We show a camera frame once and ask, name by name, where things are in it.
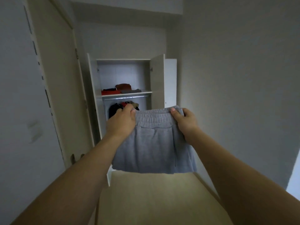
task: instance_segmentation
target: floor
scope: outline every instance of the floor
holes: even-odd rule
[[[98,225],[205,224],[232,222],[193,173],[112,173],[100,196]]]

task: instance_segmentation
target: wardrobe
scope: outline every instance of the wardrobe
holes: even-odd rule
[[[97,59],[88,55],[100,139],[106,132],[111,105],[126,101],[139,104],[141,111],[162,109],[176,105],[177,60],[159,55],[152,59]],[[141,92],[102,95],[103,89],[118,84],[130,84]],[[107,178],[110,185],[112,168]]]

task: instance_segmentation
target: clothing rod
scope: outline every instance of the clothing rod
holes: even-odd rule
[[[121,99],[134,99],[134,98],[143,98],[143,97],[148,97],[149,95],[140,95],[140,96],[126,96],[126,97],[120,97],[120,98],[112,98],[112,99],[107,99],[107,98],[102,98],[103,101],[107,100],[121,100]]]

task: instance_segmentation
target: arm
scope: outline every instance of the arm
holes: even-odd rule
[[[171,110],[234,224],[300,224],[300,201],[202,132],[191,111],[183,112]]]
[[[87,224],[115,152],[134,129],[132,109],[131,104],[119,109],[107,121],[103,139],[48,186],[12,224]]]

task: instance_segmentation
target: gray folded clothing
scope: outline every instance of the gray folded clothing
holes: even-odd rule
[[[142,92],[141,89],[136,89],[136,90],[121,90],[122,94],[129,94],[129,93],[140,93]]]
[[[182,109],[174,108],[183,115]],[[178,129],[170,108],[137,111],[136,126],[118,148],[112,168],[135,173],[197,171],[192,148]]]

